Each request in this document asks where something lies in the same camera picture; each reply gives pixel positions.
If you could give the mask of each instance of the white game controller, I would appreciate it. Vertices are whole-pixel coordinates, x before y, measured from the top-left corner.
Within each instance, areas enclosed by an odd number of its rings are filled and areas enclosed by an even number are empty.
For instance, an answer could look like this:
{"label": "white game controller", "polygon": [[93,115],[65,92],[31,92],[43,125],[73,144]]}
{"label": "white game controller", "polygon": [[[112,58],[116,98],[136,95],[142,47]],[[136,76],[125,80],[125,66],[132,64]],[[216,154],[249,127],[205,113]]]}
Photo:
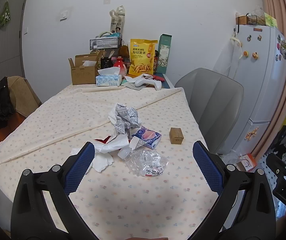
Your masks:
{"label": "white game controller", "polygon": [[136,87],[140,87],[143,84],[153,85],[155,87],[156,91],[161,90],[161,88],[162,88],[162,82],[158,81],[158,80],[140,78],[140,79],[136,80],[136,82],[134,83],[134,85]]}

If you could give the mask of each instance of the blue gripper pad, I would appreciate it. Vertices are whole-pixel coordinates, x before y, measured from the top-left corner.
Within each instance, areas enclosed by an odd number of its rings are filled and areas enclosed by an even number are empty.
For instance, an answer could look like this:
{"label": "blue gripper pad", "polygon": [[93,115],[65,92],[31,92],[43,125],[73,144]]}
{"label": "blue gripper pad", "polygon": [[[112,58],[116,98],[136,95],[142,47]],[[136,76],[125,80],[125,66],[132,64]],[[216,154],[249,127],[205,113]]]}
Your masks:
{"label": "blue gripper pad", "polygon": [[94,145],[92,143],[88,143],[88,145],[85,145],[80,150],[77,156],[77,160],[65,175],[64,192],[66,195],[76,192],[80,185],[81,180],[95,157]]}
{"label": "blue gripper pad", "polygon": [[217,192],[218,195],[221,195],[223,191],[223,171],[216,160],[213,160],[209,155],[212,155],[204,147],[204,145],[197,141],[193,145],[193,157],[197,162],[197,165],[200,167],[204,178],[206,179],[207,184],[210,186],[211,190]]}

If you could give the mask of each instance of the red vase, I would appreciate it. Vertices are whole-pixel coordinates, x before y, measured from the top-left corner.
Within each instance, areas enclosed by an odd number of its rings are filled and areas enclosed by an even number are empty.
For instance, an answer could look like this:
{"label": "red vase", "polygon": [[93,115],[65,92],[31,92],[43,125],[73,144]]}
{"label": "red vase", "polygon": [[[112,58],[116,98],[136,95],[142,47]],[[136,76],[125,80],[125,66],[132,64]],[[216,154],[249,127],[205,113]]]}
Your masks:
{"label": "red vase", "polygon": [[122,75],[122,77],[124,77],[124,76],[126,76],[127,68],[124,65],[122,60],[123,60],[123,58],[117,57],[116,58],[116,62],[114,63],[113,67],[119,67],[121,69],[120,70],[120,75]]}

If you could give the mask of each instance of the refrigerator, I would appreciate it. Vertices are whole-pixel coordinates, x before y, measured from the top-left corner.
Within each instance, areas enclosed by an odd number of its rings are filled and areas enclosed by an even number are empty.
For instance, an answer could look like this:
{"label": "refrigerator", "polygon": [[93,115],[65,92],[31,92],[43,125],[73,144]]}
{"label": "refrigerator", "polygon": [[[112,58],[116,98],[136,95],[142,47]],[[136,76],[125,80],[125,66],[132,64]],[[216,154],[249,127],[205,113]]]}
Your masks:
{"label": "refrigerator", "polygon": [[228,77],[244,88],[238,119],[222,152],[251,153],[266,131],[286,81],[286,40],[275,27],[240,25]]}

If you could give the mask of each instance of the chair backrest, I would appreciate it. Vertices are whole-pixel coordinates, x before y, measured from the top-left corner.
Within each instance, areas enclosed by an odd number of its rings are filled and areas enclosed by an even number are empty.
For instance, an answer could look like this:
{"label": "chair backrest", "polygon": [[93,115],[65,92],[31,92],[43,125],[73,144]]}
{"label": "chair backrest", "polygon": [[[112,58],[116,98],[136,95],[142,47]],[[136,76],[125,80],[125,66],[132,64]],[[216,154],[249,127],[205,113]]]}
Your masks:
{"label": "chair backrest", "polygon": [[183,87],[209,152],[216,153],[237,121],[244,88],[238,82],[204,68],[191,71],[175,87]]}

